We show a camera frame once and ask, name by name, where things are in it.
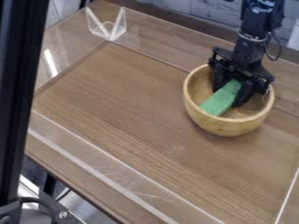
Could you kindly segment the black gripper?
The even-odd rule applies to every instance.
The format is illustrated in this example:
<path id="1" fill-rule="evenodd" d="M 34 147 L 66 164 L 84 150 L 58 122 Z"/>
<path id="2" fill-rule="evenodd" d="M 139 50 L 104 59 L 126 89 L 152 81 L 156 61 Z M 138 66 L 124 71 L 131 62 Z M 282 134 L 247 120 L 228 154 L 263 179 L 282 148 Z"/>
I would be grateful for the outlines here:
<path id="1" fill-rule="evenodd" d="M 264 69 L 260 62 L 250 67 L 239 65 L 232 60 L 232 51 L 218 46 L 212 48 L 212 55 L 208 65 L 214 69 L 212 91 L 216 92 L 231 79 L 242 83 L 240 90 L 232 103 L 234 107 L 240 107 L 254 93 L 264 95 L 270 89 L 270 84 L 275 76 Z"/>

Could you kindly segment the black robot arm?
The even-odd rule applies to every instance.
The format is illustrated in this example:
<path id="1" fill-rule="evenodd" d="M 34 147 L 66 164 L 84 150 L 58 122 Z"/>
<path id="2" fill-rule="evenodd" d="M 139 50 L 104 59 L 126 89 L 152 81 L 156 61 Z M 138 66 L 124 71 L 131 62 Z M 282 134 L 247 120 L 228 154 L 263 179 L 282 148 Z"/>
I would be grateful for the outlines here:
<path id="1" fill-rule="evenodd" d="M 275 30 L 286 18 L 286 0 L 242 0 L 240 27 L 234 50 L 215 46 L 208 65 L 214 69 L 212 90 L 220 90 L 230 81 L 240 84 L 232 106 L 240 107 L 255 93 L 264 95 L 275 76 L 263 66 L 263 58 L 276 61 L 268 55 L 268 44 L 275 39 Z"/>

